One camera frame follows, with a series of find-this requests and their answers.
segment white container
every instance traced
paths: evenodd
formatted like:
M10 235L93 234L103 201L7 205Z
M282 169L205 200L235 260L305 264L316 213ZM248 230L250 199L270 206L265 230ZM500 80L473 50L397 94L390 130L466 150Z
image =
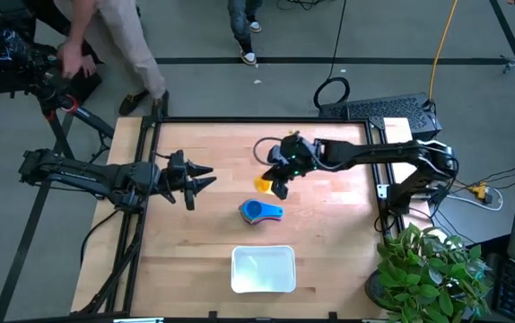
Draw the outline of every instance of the white container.
M293 292L295 285L295 253L291 247L239 246L231 252L234 292Z

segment sneaker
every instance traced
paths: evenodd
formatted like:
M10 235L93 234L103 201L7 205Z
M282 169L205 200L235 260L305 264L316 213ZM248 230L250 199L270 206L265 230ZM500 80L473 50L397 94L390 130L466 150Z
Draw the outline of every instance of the sneaker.
M142 90L136 94L128 94L122 101L122 104L120 104L120 109L118 110L120 116L125 117L132 113L138 108L138 104L140 104L140 101L143 100L146 95L148 95L147 90Z
M258 62L251 44L240 43L240 56L241 60L247 65L255 65Z
M249 29L252 32L260 32L261 31L261 25L259 24L259 22L250 22L249 23Z
M247 65L255 65L258 62L255 53L245 53L243 50L240 50L241 60Z
M152 115L159 116L160 113L163 117L168 116L168 103L170 101L170 93L168 90L159 99L154 99L152 102Z

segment person's hand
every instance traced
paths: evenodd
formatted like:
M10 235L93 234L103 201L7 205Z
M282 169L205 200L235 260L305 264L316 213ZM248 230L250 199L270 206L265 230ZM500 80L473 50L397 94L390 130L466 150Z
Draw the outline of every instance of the person's hand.
M71 41L67 41L58 51L58 57L62 59L62 77L73 78L83 64L82 47Z
M84 76L86 77L96 73L96 64L94 64L94 58L92 58L92 55L86 55L83 57L82 69L84 70Z

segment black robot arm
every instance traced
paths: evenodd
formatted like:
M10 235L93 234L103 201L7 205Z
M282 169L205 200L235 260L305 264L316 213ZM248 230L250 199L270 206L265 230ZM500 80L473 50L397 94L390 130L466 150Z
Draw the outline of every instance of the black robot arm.
M146 196L160 194L176 203L173 191L184 192L188 210L194 209L194 196L215 181L215 177L190 179L214 171L184 161L179 150L168 157L168 167L160 170L151 162L97 166L64 158L48 149L26 152L19 173L21 181L36 185L57 181L95 196L106 197L116 208L135 211Z
M314 170L337 172L359 164L408 162L417 170L399 184L387 187L388 208L396 214L408 213L411 196L431 194L433 182L450 182L457 176L458 162L452 149L437 141L413 140L402 144L362 144L315 139L309 143L299 133L282 139L267 156L271 168L262 179L272 182L272 192L286 199L289 180Z

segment wooden table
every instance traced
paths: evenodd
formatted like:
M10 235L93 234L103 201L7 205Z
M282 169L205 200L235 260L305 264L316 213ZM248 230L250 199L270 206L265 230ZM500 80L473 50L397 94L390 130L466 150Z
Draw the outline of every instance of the wooden table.
M389 142L411 139L404 118L386 119ZM131 162L140 118L118 120L109 163ZM224 318L326 319L336 311L341 319L383 317L384 311L365 296L363 284L380 261L375 245L382 239L373 230L377 206L371 167L355 166L338 174L312 172L289 184L285 201L259 194L253 179L267 169L251 152L263 136L284 137L299 130L313 140L328 138L365 144L364 127L346 124L164 124L159 153L183 149L194 163L214 167L218 180L196 198L189 212L183 197L171 205L152 196L146 216L143 246L135 285L132 316L207 317L217 310ZM266 156L269 143L258 152ZM157 159L160 167L165 160ZM397 181L415 169L393 166ZM280 205L283 220L248 225L238 206L249 198ZM413 208L429 213L426 203ZM111 213L99 202L95 223ZM415 213L405 217L423 228L429 219ZM90 238L73 302L86 305L112 269L121 216L100 227ZM231 251L236 246L289 245L295 251L297 288L292 293L236 294L230 287ZM119 290L123 291L126 278ZM121 308L123 293L117 297Z

